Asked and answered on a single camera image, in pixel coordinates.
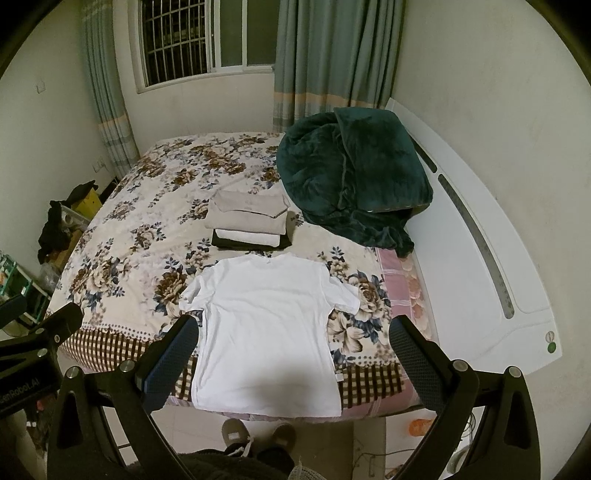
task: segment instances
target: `white t-shirt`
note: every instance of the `white t-shirt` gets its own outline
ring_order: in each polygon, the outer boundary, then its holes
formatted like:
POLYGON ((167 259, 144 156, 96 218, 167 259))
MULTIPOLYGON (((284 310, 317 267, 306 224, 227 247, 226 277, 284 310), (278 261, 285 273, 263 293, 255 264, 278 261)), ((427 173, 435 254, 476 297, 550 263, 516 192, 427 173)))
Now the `white t-shirt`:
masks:
POLYGON ((284 254, 219 261, 183 292, 182 310, 203 309, 191 385, 203 410, 271 417, 341 415, 326 334, 334 307, 359 309, 356 287, 320 262, 284 254))

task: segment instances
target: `yellow box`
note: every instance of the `yellow box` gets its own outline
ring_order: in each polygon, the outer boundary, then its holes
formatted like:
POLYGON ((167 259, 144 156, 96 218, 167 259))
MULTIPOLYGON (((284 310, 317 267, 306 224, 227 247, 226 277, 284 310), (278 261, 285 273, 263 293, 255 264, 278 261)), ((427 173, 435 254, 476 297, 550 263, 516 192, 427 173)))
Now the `yellow box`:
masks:
POLYGON ((100 202, 96 190, 91 189, 84 199, 72 205, 72 210, 92 220, 102 206, 103 204, 100 202))

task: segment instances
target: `metal screw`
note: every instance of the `metal screw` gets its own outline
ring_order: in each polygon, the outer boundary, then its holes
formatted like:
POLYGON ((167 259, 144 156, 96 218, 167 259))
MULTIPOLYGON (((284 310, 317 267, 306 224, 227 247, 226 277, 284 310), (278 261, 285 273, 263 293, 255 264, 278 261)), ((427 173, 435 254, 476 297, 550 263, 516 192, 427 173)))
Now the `metal screw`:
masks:
POLYGON ((521 370, 519 370, 517 367, 509 367, 509 375, 519 378, 521 376, 521 370))
POLYGON ((125 360, 121 362, 119 366, 119 370, 122 372, 131 372, 135 367, 135 362, 133 360, 125 360))
POLYGON ((466 370, 468 370, 468 364, 464 360, 454 360, 452 365, 453 368, 455 368, 459 372, 465 372, 466 370))
POLYGON ((68 377, 68 378, 74 378, 76 375, 78 375, 78 372, 79 371, 80 371, 80 369, 78 367, 70 367, 66 371, 66 377, 68 377))

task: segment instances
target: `white headboard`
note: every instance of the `white headboard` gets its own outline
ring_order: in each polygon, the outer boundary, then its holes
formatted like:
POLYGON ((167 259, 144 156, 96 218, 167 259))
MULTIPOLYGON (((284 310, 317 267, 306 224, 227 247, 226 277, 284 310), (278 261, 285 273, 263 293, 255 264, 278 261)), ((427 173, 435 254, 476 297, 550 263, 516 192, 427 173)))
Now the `white headboard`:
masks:
POLYGON ((393 99, 386 109, 414 139, 433 187, 407 230, 442 350, 474 369, 525 374, 561 357, 540 276, 495 198, 421 119, 393 99))

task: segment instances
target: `window frame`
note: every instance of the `window frame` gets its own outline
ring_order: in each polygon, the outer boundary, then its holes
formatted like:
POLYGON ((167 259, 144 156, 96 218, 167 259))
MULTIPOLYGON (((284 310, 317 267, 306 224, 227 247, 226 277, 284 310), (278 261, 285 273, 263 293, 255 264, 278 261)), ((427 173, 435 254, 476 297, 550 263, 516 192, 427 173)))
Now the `window frame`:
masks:
POLYGON ((128 0, 128 26, 129 46, 134 70, 134 78, 137 93, 149 92, 162 87, 176 85, 178 83, 191 82, 193 80, 219 77, 225 75, 272 73, 273 64, 247 65, 248 61, 248 0, 242 0, 242 64, 234 66, 221 66, 220 43, 220 0, 205 0, 205 32, 210 41, 206 42, 207 73, 200 73, 165 82, 148 85, 148 72, 144 51, 144 31, 142 25, 142 0, 128 0), (211 13, 213 9, 213 35, 211 26, 211 13), (212 65, 212 53, 215 55, 215 64, 212 65))

